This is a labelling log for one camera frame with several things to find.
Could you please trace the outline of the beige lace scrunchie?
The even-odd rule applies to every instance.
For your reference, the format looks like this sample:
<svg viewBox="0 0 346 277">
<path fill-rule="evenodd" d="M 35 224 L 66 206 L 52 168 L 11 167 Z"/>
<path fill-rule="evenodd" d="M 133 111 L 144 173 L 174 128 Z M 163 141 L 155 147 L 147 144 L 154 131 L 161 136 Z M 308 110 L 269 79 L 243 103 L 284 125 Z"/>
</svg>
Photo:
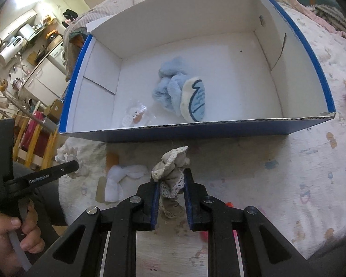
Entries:
<svg viewBox="0 0 346 277">
<path fill-rule="evenodd" d="M 190 164 L 187 157 L 188 146 L 171 149 L 151 171 L 152 179 L 159 183 L 159 209 L 165 220 L 174 220 L 182 216 L 184 208 L 177 201 L 177 196 L 185 186 L 184 170 Z"/>
</svg>

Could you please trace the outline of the white fluffy sock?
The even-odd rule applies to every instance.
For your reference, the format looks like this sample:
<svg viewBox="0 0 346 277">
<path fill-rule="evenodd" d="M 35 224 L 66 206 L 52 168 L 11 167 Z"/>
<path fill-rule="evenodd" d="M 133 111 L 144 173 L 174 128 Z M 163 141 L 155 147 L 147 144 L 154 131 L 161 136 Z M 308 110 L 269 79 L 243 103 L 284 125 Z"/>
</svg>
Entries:
<svg viewBox="0 0 346 277">
<path fill-rule="evenodd" d="M 141 164 L 130 166 L 114 165 L 109 169 L 106 176 L 106 184 L 104 190 L 104 201 L 106 203 L 116 203 L 124 198 L 124 192 L 121 182 L 125 178 L 140 179 L 148 174 L 148 168 Z"/>
</svg>

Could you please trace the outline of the clear plastic bag with trinkets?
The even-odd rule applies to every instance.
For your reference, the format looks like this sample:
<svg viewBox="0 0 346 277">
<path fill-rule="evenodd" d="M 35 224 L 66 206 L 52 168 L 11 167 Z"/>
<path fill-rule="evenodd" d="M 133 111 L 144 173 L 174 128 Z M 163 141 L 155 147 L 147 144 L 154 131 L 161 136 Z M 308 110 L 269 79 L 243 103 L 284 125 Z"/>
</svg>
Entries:
<svg viewBox="0 0 346 277">
<path fill-rule="evenodd" d="M 121 126 L 124 128 L 148 126 L 155 119 L 154 113 L 144 103 L 138 100 L 132 100 L 122 118 Z"/>
</svg>

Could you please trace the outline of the light blue fluffy sock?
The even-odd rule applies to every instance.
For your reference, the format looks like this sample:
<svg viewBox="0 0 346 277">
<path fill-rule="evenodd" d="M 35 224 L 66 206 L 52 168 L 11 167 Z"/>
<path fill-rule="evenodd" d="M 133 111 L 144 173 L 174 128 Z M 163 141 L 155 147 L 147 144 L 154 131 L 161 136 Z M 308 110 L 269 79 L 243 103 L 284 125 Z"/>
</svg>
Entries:
<svg viewBox="0 0 346 277">
<path fill-rule="evenodd" d="M 154 101 L 188 123 L 201 122 L 206 113 L 206 89 L 202 79 L 188 74 L 181 57 L 163 63 L 158 76 L 160 81 L 152 92 Z"/>
</svg>

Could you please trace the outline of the pink soft toy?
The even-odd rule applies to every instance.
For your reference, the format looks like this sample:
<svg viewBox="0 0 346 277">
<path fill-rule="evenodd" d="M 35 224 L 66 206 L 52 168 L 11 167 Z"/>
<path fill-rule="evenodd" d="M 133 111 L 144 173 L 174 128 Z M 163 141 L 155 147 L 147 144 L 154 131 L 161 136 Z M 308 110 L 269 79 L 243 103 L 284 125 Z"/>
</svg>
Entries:
<svg viewBox="0 0 346 277">
<path fill-rule="evenodd" d="M 227 202 L 226 206 L 229 208 L 234 208 L 234 205 L 231 202 Z M 228 229 L 230 228 L 229 224 L 227 224 L 226 222 L 222 222 L 222 221 L 221 222 L 218 221 L 217 224 L 215 225 L 215 227 L 218 229 L 218 231 L 224 231 L 225 227 L 227 227 Z M 233 232 L 234 240 L 237 241 L 238 240 L 237 231 L 233 230 L 232 228 L 230 228 L 230 229 Z M 208 243 L 209 242 L 209 232 L 208 231 L 201 231 L 200 232 L 200 239 L 204 243 Z"/>
</svg>

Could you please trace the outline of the cream fluffy cloth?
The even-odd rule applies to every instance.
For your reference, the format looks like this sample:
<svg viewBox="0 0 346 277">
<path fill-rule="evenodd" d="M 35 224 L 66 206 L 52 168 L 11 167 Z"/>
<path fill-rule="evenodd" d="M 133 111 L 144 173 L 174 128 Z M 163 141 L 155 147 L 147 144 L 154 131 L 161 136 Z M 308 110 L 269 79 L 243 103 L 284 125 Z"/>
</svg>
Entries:
<svg viewBox="0 0 346 277">
<path fill-rule="evenodd" d="M 77 157 L 78 148 L 69 146 L 67 143 L 62 145 L 57 149 L 57 154 L 55 155 L 55 162 L 63 164 L 69 161 L 76 161 L 79 164 L 77 171 L 69 173 L 68 177 L 75 179 L 80 176 L 87 176 L 89 173 L 88 166 Z"/>
</svg>

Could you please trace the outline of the cardboard box on floor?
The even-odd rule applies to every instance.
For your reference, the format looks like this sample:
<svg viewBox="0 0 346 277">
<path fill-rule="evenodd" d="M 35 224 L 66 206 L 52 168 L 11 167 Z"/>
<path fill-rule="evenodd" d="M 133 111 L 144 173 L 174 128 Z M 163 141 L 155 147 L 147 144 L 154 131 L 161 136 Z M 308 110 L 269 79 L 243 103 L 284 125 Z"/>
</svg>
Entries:
<svg viewBox="0 0 346 277">
<path fill-rule="evenodd" d="M 53 122 L 58 123 L 63 110 L 63 102 L 56 99 L 51 106 L 47 108 L 46 116 L 49 117 Z"/>
</svg>

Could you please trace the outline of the white patterned bed quilt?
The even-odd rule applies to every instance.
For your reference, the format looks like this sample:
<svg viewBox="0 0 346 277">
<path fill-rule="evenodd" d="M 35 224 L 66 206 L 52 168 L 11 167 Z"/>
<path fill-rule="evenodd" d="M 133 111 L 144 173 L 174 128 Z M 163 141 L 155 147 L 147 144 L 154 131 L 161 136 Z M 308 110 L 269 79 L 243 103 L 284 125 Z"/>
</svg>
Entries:
<svg viewBox="0 0 346 277">
<path fill-rule="evenodd" d="M 194 180 L 236 208 L 253 205 L 311 260 L 321 276 L 346 276 L 346 40 L 330 33 L 296 0 L 276 0 L 306 36 L 326 75 L 336 117 L 289 136 L 161 141 L 107 145 L 68 138 L 88 175 L 62 177 L 60 205 L 73 223 L 95 200 L 109 153 L 120 164 L 153 167 L 172 148 L 188 145 Z M 207 276 L 207 243 L 183 212 L 159 218 L 152 233 L 137 235 L 137 276 Z"/>
</svg>

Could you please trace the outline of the white water heater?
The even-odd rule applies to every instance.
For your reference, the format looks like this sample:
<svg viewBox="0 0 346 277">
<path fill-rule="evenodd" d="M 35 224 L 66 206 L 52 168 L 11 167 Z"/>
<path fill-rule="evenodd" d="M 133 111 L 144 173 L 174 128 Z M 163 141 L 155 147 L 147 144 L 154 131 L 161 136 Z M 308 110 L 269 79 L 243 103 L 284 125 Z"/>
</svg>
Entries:
<svg viewBox="0 0 346 277">
<path fill-rule="evenodd" d="M 5 67 L 12 58 L 21 50 L 24 44 L 22 36 L 16 36 L 13 40 L 0 52 L 0 66 Z"/>
</svg>

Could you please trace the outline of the white and blue cardboard box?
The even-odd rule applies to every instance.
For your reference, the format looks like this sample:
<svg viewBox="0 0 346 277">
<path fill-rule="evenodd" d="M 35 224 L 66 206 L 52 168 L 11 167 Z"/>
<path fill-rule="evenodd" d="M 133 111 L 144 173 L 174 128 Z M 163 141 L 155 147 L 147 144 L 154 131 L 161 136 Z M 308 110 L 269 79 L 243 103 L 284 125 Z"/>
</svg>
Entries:
<svg viewBox="0 0 346 277">
<path fill-rule="evenodd" d="M 290 134 L 333 119 L 333 97 L 305 36 L 275 0 L 145 0 L 92 21 L 59 132 L 103 142 Z M 163 63 L 202 79 L 206 113 L 188 123 L 152 97 Z M 132 100 L 155 115 L 124 128 Z"/>
</svg>

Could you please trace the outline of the white washing machine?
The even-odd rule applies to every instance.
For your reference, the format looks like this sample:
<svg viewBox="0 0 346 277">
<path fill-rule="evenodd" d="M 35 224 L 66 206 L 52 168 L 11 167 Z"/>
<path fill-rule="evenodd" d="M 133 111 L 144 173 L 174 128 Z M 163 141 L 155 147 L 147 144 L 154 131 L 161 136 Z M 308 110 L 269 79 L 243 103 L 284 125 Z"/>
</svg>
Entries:
<svg viewBox="0 0 346 277">
<path fill-rule="evenodd" d="M 63 44 L 56 46 L 49 54 L 47 59 L 55 65 L 63 74 L 66 74 L 66 55 Z"/>
</svg>

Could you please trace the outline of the striped knitted blanket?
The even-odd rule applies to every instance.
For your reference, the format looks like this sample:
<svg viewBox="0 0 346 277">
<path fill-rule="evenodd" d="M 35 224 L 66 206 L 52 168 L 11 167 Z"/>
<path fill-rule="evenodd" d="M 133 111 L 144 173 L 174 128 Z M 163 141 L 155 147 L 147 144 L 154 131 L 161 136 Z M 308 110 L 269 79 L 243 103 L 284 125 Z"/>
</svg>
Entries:
<svg viewBox="0 0 346 277">
<path fill-rule="evenodd" d="M 338 8 L 326 4 L 316 4 L 309 9 L 333 26 L 337 31 L 346 33 L 346 16 Z"/>
</svg>

